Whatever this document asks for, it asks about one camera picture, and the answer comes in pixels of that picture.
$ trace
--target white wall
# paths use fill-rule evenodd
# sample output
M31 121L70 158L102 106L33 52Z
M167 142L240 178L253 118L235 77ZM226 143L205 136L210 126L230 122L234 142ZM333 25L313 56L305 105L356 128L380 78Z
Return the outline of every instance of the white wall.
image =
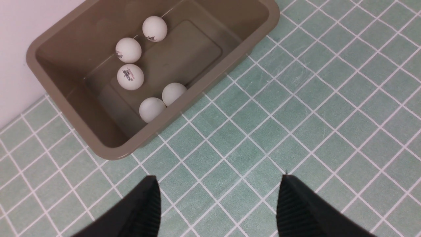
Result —
M26 64L31 42L84 0L0 0L0 128L45 90Z

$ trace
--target ball logo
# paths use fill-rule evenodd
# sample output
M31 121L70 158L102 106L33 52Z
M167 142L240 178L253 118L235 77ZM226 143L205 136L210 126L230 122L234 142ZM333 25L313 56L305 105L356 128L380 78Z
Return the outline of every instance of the ball logo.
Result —
M123 70L123 73L124 73L124 77L127 78L127 80L133 81L134 76L133 76L133 73L130 71L130 69Z
M155 36L147 36L146 39L150 41L155 41Z
M115 54L117 54L117 58L121 59L123 58L123 54L120 51L115 51Z

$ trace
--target green tile floor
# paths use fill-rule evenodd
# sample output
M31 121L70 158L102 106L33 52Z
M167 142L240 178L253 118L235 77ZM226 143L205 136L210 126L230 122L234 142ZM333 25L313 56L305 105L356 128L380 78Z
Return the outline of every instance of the green tile floor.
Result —
M1 129L0 235L70 236L154 174L160 237L277 236L289 172L380 237L420 237L421 1L276 1L250 56L125 159L48 95Z

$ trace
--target ping pong ball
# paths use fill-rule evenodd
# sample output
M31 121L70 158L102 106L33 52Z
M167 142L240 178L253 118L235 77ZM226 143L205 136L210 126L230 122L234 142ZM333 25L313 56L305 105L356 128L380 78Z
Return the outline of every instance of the ping pong ball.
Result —
M139 115L143 121L150 123L156 116L164 111L165 108L165 104L162 100L155 97L149 97L140 104Z
M126 64L118 70L117 81L126 90L136 90L143 84L143 71L134 64Z
M187 88L180 83L168 84L162 91L162 100L166 106L170 106L178 97L180 97Z
M167 24L158 16L146 18L142 25L145 37L152 42L159 42L167 36Z
M123 38L117 43L115 54L125 63L134 63L140 59L142 48L135 39Z

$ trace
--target brown plastic bin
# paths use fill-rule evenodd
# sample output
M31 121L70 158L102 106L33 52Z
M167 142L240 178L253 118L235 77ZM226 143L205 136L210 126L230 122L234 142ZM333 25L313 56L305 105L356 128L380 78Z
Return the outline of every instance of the brown plastic bin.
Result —
M87 0L29 47L27 63L82 138L100 157L126 157L154 138L233 69L278 23L274 0ZM158 43L142 33L143 21L162 16L167 37ZM135 38L135 64L144 84L119 86L124 65L115 45ZM139 116L148 97L161 98L172 82L188 90L151 123Z

